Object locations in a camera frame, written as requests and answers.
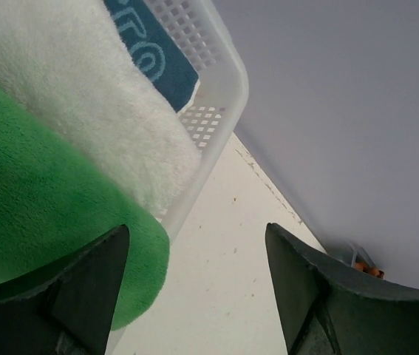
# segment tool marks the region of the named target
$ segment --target gray wall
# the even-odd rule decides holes
[[[419,288],[419,1],[214,3],[249,74],[243,143],[321,243]]]

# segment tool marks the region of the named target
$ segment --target dark blue cloth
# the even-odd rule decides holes
[[[143,0],[103,0],[135,65],[180,111],[191,99],[198,74]]]

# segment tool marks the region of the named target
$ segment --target folded towel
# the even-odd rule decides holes
[[[168,236],[76,149],[0,90],[0,283],[121,224],[132,241],[114,329],[153,303],[166,276]]]
[[[191,106],[200,81],[196,70],[143,0],[104,0],[137,67],[176,112]]]
[[[0,0],[0,87],[150,212],[200,162],[101,0]]]

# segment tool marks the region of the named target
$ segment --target basket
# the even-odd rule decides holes
[[[200,87],[180,121],[202,151],[191,185],[159,220],[171,240],[221,155],[248,99],[248,77],[231,36],[210,0],[145,0],[200,77]]]

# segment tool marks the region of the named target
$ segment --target green towel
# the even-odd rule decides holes
[[[131,246],[112,329],[153,303],[166,276],[168,236],[86,158],[0,90],[0,283],[120,224],[129,227]]]

